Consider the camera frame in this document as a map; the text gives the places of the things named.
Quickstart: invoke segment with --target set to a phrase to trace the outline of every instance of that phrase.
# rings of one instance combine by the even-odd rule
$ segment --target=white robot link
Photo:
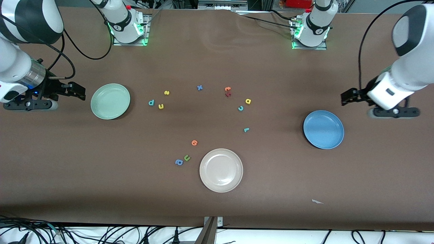
[[[92,0],[119,42],[130,43],[141,34],[137,21],[143,15],[128,10],[122,0]],[[6,110],[54,110],[59,95],[85,100],[85,88],[61,83],[18,43],[53,44],[62,35],[63,21],[55,0],[0,0],[0,102]]]
[[[392,42],[399,59],[366,88],[341,94],[342,106],[350,102],[367,101],[375,105],[368,114],[373,118],[413,118],[418,108],[408,107],[409,96],[434,83],[434,5],[414,6],[396,22]]]
[[[319,46],[326,38],[330,30],[330,23],[338,12],[336,0],[316,0],[313,10],[297,16],[299,28],[294,31],[294,38],[307,47]]]

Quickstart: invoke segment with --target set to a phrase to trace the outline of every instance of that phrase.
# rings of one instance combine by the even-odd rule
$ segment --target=white floor
[[[70,231],[74,231],[80,235],[87,237],[94,237],[100,239],[106,232],[105,227],[72,227],[68,228]],[[130,227],[124,228],[122,231],[117,232],[108,241],[114,241],[119,235],[123,234]],[[179,231],[185,230],[187,227],[179,228]],[[3,233],[7,229],[0,229],[0,233]],[[163,244],[167,239],[173,236],[175,227],[166,227],[155,232],[149,238],[150,244]],[[146,231],[146,227],[140,227],[139,231],[133,230],[124,235],[120,240],[125,244],[136,244],[138,239],[143,237]],[[201,228],[187,231],[179,236],[181,241],[194,241],[199,235]],[[7,244],[12,241],[19,241],[26,231],[18,231],[13,229],[0,236],[0,244]],[[365,240],[366,244],[379,244],[382,232],[381,231],[361,231],[360,232]],[[234,244],[320,244],[322,243],[327,231],[296,231],[296,230],[218,230],[216,244],[225,244],[235,241]],[[359,243],[361,240],[356,235],[356,239]],[[60,236],[55,237],[57,244],[63,244],[64,242]],[[85,240],[76,238],[79,244],[97,244],[97,241]],[[73,244],[70,239],[67,239],[68,244]],[[384,244],[431,244],[434,242],[434,233],[420,233],[420,232],[386,232]],[[332,231],[327,239],[327,244],[356,244],[352,237],[351,231]],[[39,244],[38,238],[35,234],[30,234],[26,244]]]

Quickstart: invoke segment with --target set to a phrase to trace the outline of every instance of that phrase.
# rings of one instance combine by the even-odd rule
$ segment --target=green plate
[[[127,111],[130,100],[130,93],[124,86],[107,84],[93,94],[90,108],[100,119],[115,119]]]

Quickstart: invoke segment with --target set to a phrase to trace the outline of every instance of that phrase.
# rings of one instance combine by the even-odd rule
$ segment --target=blue plate
[[[312,145],[332,149],[344,139],[344,125],[336,115],[325,110],[310,113],[303,124],[304,135]]]

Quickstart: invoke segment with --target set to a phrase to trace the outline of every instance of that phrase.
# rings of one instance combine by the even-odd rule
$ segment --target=plate rim
[[[125,91],[127,91],[127,94],[128,94],[128,105],[126,106],[125,110],[122,111],[122,113],[120,113],[118,116],[113,117],[113,118],[106,118],[106,117],[103,118],[103,117],[101,117],[101,116],[99,116],[99,115],[97,115],[97,114],[95,113],[95,111],[94,111],[93,108],[92,108],[92,102],[95,101],[95,99],[96,99],[96,98],[95,98],[95,95],[96,95],[97,93],[101,93],[101,90],[103,90],[104,87],[106,87],[106,86],[110,86],[110,85],[120,86],[122,89],[124,89]],[[109,84],[105,84],[105,85],[101,86],[100,88],[98,88],[98,89],[93,93],[92,98],[90,99],[90,110],[92,110],[92,113],[93,113],[96,117],[98,117],[98,118],[100,118],[100,119],[111,120],[111,119],[116,119],[116,118],[119,118],[120,116],[122,116],[122,115],[123,115],[123,114],[128,110],[128,107],[130,106],[130,103],[131,103],[131,95],[130,95],[130,91],[128,91],[128,89],[127,89],[125,86],[123,86],[123,85],[121,85],[121,84],[118,84],[118,83],[109,83]]]
[[[225,150],[225,151],[229,151],[229,152],[233,153],[233,154],[237,157],[237,159],[238,159],[238,161],[240,162],[240,165],[241,165],[241,170],[240,170],[240,179],[238,180],[238,182],[237,182],[233,187],[231,187],[231,188],[230,188],[229,190],[227,190],[227,191],[216,191],[216,190],[213,190],[213,189],[209,188],[208,185],[204,182],[204,179],[203,179],[203,176],[202,176],[202,173],[201,173],[201,168],[202,168],[202,166],[205,164],[205,162],[204,162],[205,157],[206,157],[207,155],[211,154],[212,152],[217,151],[217,150]],[[209,151],[209,152],[206,153],[205,156],[202,158],[202,160],[201,160],[201,164],[199,165],[199,176],[200,176],[200,178],[201,178],[202,183],[205,185],[206,188],[208,188],[208,189],[211,190],[211,191],[217,192],[217,193],[226,193],[226,192],[230,192],[231,190],[235,189],[235,188],[236,188],[236,187],[241,183],[241,180],[243,179],[243,174],[244,174],[244,166],[243,166],[243,162],[241,161],[240,157],[239,157],[239,156],[238,156],[234,151],[229,150],[229,149],[227,149],[227,148],[216,148],[216,149],[213,149],[213,150]]]
[[[339,125],[340,125],[340,127],[342,128],[342,136],[341,136],[341,138],[340,138],[340,141],[339,141],[339,143],[337,143],[337,144],[334,145],[333,147],[330,147],[330,148],[320,147],[320,146],[318,146],[317,144],[313,143],[313,142],[308,138],[308,136],[306,135],[306,124],[307,124],[307,119],[308,119],[309,117],[311,117],[311,115],[312,115],[313,113],[316,113],[316,112],[326,112],[326,113],[328,113],[329,115],[330,115],[330,114],[333,115],[333,116],[338,120]],[[341,119],[339,119],[339,117],[336,116],[336,114],[334,114],[334,113],[332,113],[332,112],[330,112],[330,111],[327,111],[327,110],[322,110],[322,109],[320,109],[320,110],[312,111],[312,112],[310,112],[310,113],[306,116],[306,118],[304,119],[304,122],[303,122],[303,133],[304,133],[304,136],[306,137],[306,139],[307,139],[307,140],[310,142],[310,144],[312,144],[313,146],[315,146],[315,147],[317,147],[317,148],[319,148],[319,149],[330,150],[330,149],[334,149],[334,148],[336,148],[337,146],[339,146],[339,145],[342,143],[342,141],[344,140],[344,137],[345,137],[345,128],[344,128],[344,125],[342,124]]]

